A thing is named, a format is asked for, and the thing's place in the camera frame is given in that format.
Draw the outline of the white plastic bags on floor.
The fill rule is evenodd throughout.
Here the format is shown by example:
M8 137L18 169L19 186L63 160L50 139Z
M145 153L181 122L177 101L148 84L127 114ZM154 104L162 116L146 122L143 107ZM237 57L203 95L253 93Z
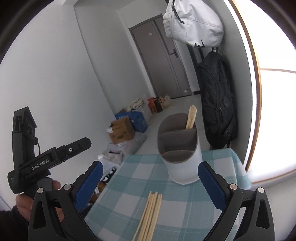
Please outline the white plastic bags on floor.
M119 144L110 143L106 150L98 156L98 160L103 164L103 179L111 173L112 169L117 170L128 155L135 154L145 141L145 134L136 132L132 140Z

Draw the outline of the brown cardboard box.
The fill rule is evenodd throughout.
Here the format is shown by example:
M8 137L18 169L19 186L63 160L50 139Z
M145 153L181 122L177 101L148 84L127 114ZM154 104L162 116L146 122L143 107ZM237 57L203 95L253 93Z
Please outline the brown cardboard box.
M112 121L106 131L114 144L132 140L135 135L135 131L128 117Z

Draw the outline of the teal white checkered tablecloth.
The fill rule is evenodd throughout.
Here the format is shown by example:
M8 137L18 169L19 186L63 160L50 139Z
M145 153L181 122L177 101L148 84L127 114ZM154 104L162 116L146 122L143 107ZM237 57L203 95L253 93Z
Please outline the teal white checkered tablecloth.
M159 155L125 158L85 220L100 240L132 240L149 192L162 194L153 240L203 240L220 215L201 181L180 185Z

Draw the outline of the blue cardboard box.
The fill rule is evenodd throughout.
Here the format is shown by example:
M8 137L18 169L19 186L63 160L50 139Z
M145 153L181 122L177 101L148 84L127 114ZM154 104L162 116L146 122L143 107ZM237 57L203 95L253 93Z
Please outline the blue cardboard box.
M128 117L132 124L133 129L136 132L145 133L147 130L147 123L144 119L142 112L140 111L121 111L115 115L115 118L119 120L120 118Z

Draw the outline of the white cloth bundle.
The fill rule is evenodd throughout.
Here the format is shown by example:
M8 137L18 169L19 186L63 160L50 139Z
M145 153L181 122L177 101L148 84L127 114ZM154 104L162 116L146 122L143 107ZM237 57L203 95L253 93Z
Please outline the white cloth bundle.
M133 111L138 108L141 108L146 103L145 100L142 98L136 98L134 99L127 107L127 111Z

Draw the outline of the wooden chopstick pile on table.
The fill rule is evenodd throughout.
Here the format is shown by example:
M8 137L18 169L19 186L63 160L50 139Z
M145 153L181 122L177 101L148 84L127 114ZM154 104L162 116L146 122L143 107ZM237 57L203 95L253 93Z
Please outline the wooden chopstick pile on table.
M134 240L151 241L161 209L162 194L149 192L144 212L133 236Z

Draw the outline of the red and yellow bags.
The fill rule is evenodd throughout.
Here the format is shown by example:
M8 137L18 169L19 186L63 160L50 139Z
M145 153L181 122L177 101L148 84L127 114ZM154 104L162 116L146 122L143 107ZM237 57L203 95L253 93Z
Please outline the red and yellow bags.
M148 106L152 113L160 113L164 109L171 108L173 106L171 98L166 95L164 97L154 97L148 99Z

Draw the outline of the white utensil holder with compartments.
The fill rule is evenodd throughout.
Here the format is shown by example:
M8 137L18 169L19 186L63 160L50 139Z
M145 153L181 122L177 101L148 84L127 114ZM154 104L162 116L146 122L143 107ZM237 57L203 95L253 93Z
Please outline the white utensil holder with compartments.
M188 115L175 113L167 116L160 124L157 145L168 175L180 185L199 180L198 166L203 161L196 126L186 129Z

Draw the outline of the chopsticks bundle in holder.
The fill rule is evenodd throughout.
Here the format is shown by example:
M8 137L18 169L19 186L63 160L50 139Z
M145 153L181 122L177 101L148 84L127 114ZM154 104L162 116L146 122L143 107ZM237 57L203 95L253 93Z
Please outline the chopsticks bundle in holder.
M194 122L196 119L196 114L197 114L196 106L194 106L194 105L190 106L189 112L188 112L188 119L187 119L187 123L186 123L186 130L193 128Z

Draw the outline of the grey door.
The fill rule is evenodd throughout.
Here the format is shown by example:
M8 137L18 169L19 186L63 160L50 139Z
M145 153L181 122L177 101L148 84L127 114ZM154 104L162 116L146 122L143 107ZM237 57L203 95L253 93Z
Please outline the grey door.
M165 34L163 15L130 28L157 97L171 99L192 94L182 60L172 39Z

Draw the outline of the black hanging backpack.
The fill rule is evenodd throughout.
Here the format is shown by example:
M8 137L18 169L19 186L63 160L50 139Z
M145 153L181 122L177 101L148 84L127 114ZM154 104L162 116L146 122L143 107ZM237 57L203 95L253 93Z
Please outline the black hanging backpack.
M230 69L218 53L211 51L197 66L205 136L214 149L236 139L238 121Z

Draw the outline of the white hanging bag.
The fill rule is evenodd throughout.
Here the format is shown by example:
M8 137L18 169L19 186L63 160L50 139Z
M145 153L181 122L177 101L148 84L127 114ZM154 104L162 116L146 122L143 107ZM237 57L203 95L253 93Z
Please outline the white hanging bag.
M224 36L219 16L203 1L169 1L163 25L167 37L193 48L218 47Z

